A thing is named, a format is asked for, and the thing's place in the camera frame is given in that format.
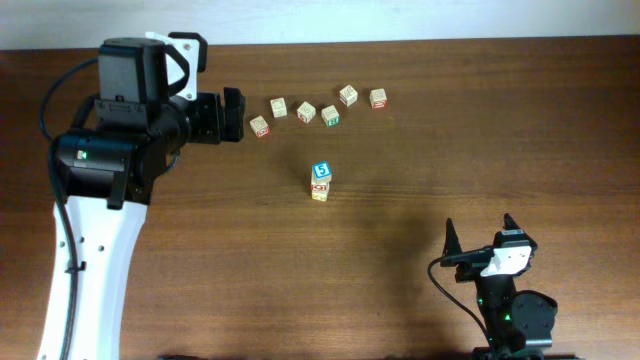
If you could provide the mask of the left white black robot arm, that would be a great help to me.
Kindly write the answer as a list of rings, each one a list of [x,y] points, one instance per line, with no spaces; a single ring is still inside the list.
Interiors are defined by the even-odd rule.
[[[189,143],[238,142],[241,91],[201,92],[207,41],[149,32],[106,40],[100,88],[69,129],[50,138],[56,242],[42,359],[115,359],[129,267],[155,181]]]

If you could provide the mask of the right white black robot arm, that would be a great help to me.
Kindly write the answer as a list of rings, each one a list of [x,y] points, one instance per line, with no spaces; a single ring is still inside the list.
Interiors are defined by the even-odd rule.
[[[537,243],[508,214],[492,244],[469,251],[461,248],[453,221],[446,222],[440,265],[456,269],[456,282],[475,284],[488,339],[486,347],[472,350],[473,359],[542,359],[552,346],[557,302],[515,287],[515,279],[530,269],[537,249]]]

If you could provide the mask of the wooden block blue five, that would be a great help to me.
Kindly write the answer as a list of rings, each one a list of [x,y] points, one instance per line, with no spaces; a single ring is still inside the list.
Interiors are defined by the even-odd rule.
[[[332,180],[332,170],[327,161],[318,162],[312,165],[312,181],[316,183],[326,183]]]

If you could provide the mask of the wooden block yellow side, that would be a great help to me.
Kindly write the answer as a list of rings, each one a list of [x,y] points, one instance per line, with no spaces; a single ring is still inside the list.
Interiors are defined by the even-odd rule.
[[[328,199],[328,192],[327,191],[313,191],[311,196],[312,196],[313,200],[326,202],[327,199]]]

